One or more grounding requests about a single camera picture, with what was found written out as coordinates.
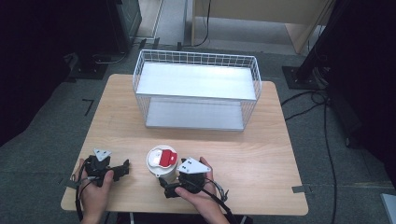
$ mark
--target floor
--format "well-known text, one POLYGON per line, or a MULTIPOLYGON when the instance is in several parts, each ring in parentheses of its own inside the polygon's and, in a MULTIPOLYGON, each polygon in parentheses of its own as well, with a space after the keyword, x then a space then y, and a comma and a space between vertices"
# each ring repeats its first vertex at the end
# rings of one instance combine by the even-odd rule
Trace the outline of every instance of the floor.
MULTIPOLYGON (((160 44, 163 45, 175 46, 177 42, 184 45, 191 44, 191 1, 140 0, 139 3, 142 8, 143 21, 151 21, 151 23, 142 23, 140 29, 154 31, 151 36, 138 34, 138 39, 147 38, 149 42, 154 38, 160 38, 160 44), (152 26, 154 20, 157 20, 158 26, 148 28, 147 26, 152 26)), ((194 43, 199 44, 206 36, 206 18, 197 18, 195 24, 194 43)), ((322 29, 323 27, 316 29, 309 43, 300 53, 301 55, 307 55, 322 29)), ((296 54, 284 23, 210 18, 208 30, 208 38, 200 48, 296 54)))
MULTIPOLYGON (((151 25, 146 26, 146 32, 143 32, 145 25, 141 27, 142 33, 136 42, 160 38, 159 49, 166 50, 175 50, 177 42, 189 44, 190 16, 186 15, 186 22, 183 21, 185 0, 163 0, 159 14, 160 0, 139 1, 149 4, 157 1, 151 5, 156 6, 151 18, 158 20, 146 19, 143 24, 151 25)), ((141 5, 145 13, 148 9, 141 5)), ((197 42, 205 35, 204 19, 199 20, 202 27, 197 28, 200 33, 197 42)), ((296 54, 284 24, 252 22, 247 25, 232 21, 232 25, 227 20, 209 20, 209 40, 200 48, 185 50, 253 55, 259 62, 262 80, 276 84, 280 102, 302 92, 288 88, 281 67, 301 65, 319 28, 312 36, 310 47, 296 54), (219 27, 227 32, 220 32, 219 27)), ((0 223, 78 223, 76 212, 64 211, 60 206, 65 190, 61 183, 73 172, 108 78, 112 74, 132 74, 139 51, 137 46, 133 47, 124 60, 110 64, 102 80, 77 79, 61 83, 26 131, 0 147, 0 223)), ((313 104, 310 95, 302 96, 282 106, 282 112, 287 118, 313 104)), ((389 223, 381 194, 396 195, 396 191, 383 164, 364 148, 345 146, 342 127, 329 106, 318 106, 290 119, 287 127, 306 189, 309 212, 302 217, 253 216, 254 223, 389 223)))

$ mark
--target white cup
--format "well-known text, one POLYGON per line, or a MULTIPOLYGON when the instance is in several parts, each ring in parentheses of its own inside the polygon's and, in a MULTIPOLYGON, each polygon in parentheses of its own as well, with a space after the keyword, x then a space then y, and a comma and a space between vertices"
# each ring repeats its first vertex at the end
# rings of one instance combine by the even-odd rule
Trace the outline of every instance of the white cup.
POLYGON ((146 165, 153 175, 163 178, 167 183, 177 177, 177 153, 167 145, 154 147, 148 153, 146 165))

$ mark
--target wooden panel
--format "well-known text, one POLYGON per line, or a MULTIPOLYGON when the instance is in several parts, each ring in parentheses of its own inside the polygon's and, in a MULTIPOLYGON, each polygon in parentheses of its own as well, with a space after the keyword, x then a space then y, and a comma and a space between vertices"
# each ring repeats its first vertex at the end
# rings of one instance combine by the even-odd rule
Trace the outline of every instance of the wooden panel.
POLYGON ((138 37, 155 37, 157 24, 163 9, 163 0, 139 0, 142 22, 137 31, 138 37))
POLYGON ((291 43, 297 53, 303 50, 303 47, 307 44, 309 37, 314 33, 318 25, 326 24, 332 11, 332 1, 322 2, 324 5, 318 8, 311 18, 310 23, 305 24, 294 24, 286 23, 286 29, 290 36, 291 43))
MULTIPOLYGON (((211 18, 311 24, 329 0, 212 0, 211 18)), ((209 0, 195 0, 195 16, 207 15, 209 0)))

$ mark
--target cable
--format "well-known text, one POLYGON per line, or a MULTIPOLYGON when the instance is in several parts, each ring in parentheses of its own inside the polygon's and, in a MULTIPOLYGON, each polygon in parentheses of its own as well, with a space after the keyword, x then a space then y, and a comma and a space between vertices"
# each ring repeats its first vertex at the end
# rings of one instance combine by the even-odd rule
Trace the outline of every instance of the cable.
POLYGON ((212 0, 209 0, 209 6, 207 7, 207 15, 206 15, 206 36, 205 36, 205 39, 200 44, 183 46, 183 47, 194 47, 195 48, 195 47, 199 47, 199 46, 203 45, 206 42, 207 37, 209 36, 209 18, 210 18, 210 6, 211 6, 211 4, 212 4, 212 0))
POLYGON ((215 185, 216 189, 218 189, 218 191, 219 191, 220 199, 221 199, 223 202, 226 202, 227 199, 228 199, 227 194, 228 194, 228 191, 229 191, 229 190, 227 189, 227 192, 224 193, 224 189, 221 187, 220 184, 218 184, 218 182, 216 182, 216 181, 214 181, 214 180, 211 180, 211 179, 209 179, 209 178, 205 178, 205 179, 208 180, 209 182, 211 182, 212 184, 215 185))
MULTIPOLYGON (((81 168, 79 169, 77 183, 80 183, 80 181, 81 181, 82 172, 84 171, 86 164, 87 164, 87 160, 84 161, 81 168)), ((77 186, 76 186, 75 204, 76 204, 76 210, 77 210, 79 221, 81 221, 83 219, 83 215, 82 215, 82 209, 81 209, 81 202, 80 202, 80 198, 79 198, 79 184, 77 184, 77 186)))
POLYGON ((92 181, 90 181, 86 186, 84 186, 84 188, 82 188, 81 192, 80 192, 79 195, 78 195, 78 198, 79 198, 80 200, 81 200, 82 191, 84 191, 84 189, 87 188, 91 183, 92 183, 92 181))
POLYGON ((107 224, 107 222, 108 222, 108 217, 110 217, 110 212, 107 212, 105 221, 103 222, 104 224, 107 224))
MULTIPOLYGON (((202 2, 202 4, 201 4, 201 9, 202 9, 202 11, 205 10, 205 9, 204 9, 204 2, 202 2)), ((207 38, 208 38, 208 40, 209 40, 209 43, 207 43, 206 46, 210 45, 209 27, 208 27, 208 25, 209 25, 209 18, 208 18, 209 13, 210 13, 210 10, 207 12, 207 15, 206 15, 207 22, 205 22, 205 17, 202 17, 202 22, 203 22, 203 24, 204 24, 204 27, 206 28, 206 35, 207 35, 207 38)))
POLYGON ((126 56, 126 52, 124 52, 123 55, 122 55, 122 57, 121 57, 120 59, 116 60, 116 61, 113 61, 113 62, 97 62, 97 61, 95 60, 95 63, 98 63, 98 64, 119 63, 120 61, 122 61, 122 60, 125 58, 125 56, 126 56))
POLYGON ((224 209, 224 211, 227 213, 227 216, 229 217, 229 219, 231 220, 231 222, 233 224, 237 224, 238 223, 236 221, 235 217, 233 216, 233 213, 231 212, 231 209, 229 207, 227 207, 227 205, 225 205, 225 203, 221 199, 219 199, 216 195, 214 195, 211 192, 207 191, 206 189, 204 189, 204 188, 202 188, 202 187, 190 182, 189 180, 183 180, 183 181, 187 182, 188 184, 191 184, 191 185, 195 186, 196 188, 198 188, 201 191, 203 191, 205 194, 209 195, 216 203, 218 203, 224 209))
POLYGON ((327 154, 329 155, 330 165, 332 167, 332 181, 334 185, 334 195, 332 201, 332 224, 335 221, 335 214, 337 212, 337 178, 335 177, 334 163, 332 162, 332 153, 330 152, 329 139, 327 138, 327 104, 324 104, 324 138, 326 140, 327 154))
POLYGON ((286 121, 286 120, 289 120, 289 119, 293 119, 293 118, 295 118, 295 117, 297 117, 297 116, 306 114, 307 112, 311 111, 312 109, 314 109, 315 107, 317 107, 317 106, 319 106, 319 105, 326 104, 326 97, 323 96, 322 94, 320 94, 318 91, 304 91, 304 92, 301 92, 301 93, 298 93, 298 94, 296 94, 296 95, 291 96, 289 99, 285 100, 281 105, 284 105, 285 103, 289 102, 290 100, 296 99, 296 98, 298 98, 298 97, 300 97, 300 96, 302 96, 302 95, 308 94, 308 93, 311 93, 311 100, 315 103, 315 105, 311 106, 310 108, 306 109, 306 110, 303 111, 303 112, 294 114, 294 115, 292 115, 292 116, 286 118, 285 121, 286 121), (317 101, 315 101, 314 95, 316 95, 316 94, 322 97, 323 102, 317 102, 317 101))
POLYGON ((324 86, 324 89, 326 89, 326 87, 329 86, 329 82, 327 82, 325 79, 329 71, 330 71, 329 67, 315 67, 314 70, 312 71, 312 74, 320 82, 320 84, 324 86))
POLYGON ((311 94, 311 100, 315 103, 315 105, 312 106, 311 108, 305 110, 305 112, 293 115, 293 116, 289 117, 288 119, 292 119, 292 118, 294 118, 294 117, 296 117, 298 115, 306 113, 306 112, 310 111, 311 109, 315 108, 316 106, 324 105, 324 114, 323 114, 323 117, 324 117, 324 124, 323 124, 324 138, 325 138, 325 142, 326 142, 326 149, 327 149, 327 154, 329 156, 330 165, 332 167, 332 181, 333 181, 333 187, 334 187, 334 195, 333 195, 333 201, 332 201, 332 222, 331 222, 333 224, 334 221, 335 221, 335 216, 336 216, 336 212, 337 212, 337 195, 338 195, 338 192, 337 192, 337 178, 335 176, 334 163, 332 161, 332 153, 330 152, 329 139, 328 139, 328 135, 327 135, 327 103, 328 103, 329 98, 327 98, 324 95, 318 93, 317 91, 305 91, 305 92, 301 92, 299 94, 296 94, 294 96, 291 96, 289 99, 285 100, 282 103, 282 105, 284 105, 285 103, 289 102, 290 100, 296 99, 296 98, 298 98, 298 97, 300 97, 300 96, 302 96, 304 94, 308 94, 310 92, 312 93, 311 94), (314 100, 313 96, 315 95, 315 93, 322 97, 323 102, 317 102, 316 100, 314 100))

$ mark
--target black tape mark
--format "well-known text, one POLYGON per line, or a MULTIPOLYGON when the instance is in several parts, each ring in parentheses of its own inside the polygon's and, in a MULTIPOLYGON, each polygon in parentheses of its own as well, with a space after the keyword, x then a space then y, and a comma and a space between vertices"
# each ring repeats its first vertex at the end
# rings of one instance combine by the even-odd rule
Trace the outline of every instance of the black tape mark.
POLYGON ((181 51, 182 48, 181 42, 177 42, 177 51, 181 51))
POLYGON ((88 113, 90 113, 90 110, 91 110, 91 107, 93 105, 94 100, 82 99, 82 101, 89 101, 90 102, 90 105, 88 106, 88 109, 87 109, 87 111, 85 112, 85 115, 84 115, 84 116, 87 116, 88 113))
POLYGON ((140 41, 139 49, 142 49, 142 48, 145 47, 146 41, 148 41, 148 40, 147 39, 143 39, 142 41, 140 41))
POLYGON ((158 44, 160 43, 160 38, 155 38, 154 39, 154 44, 152 45, 152 49, 157 49, 158 48, 158 44))
POLYGON ((305 193, 305 194, 313 193, 311 187, 306 185, 291 187, 291 189, 293 190, 293 193, 305 193))

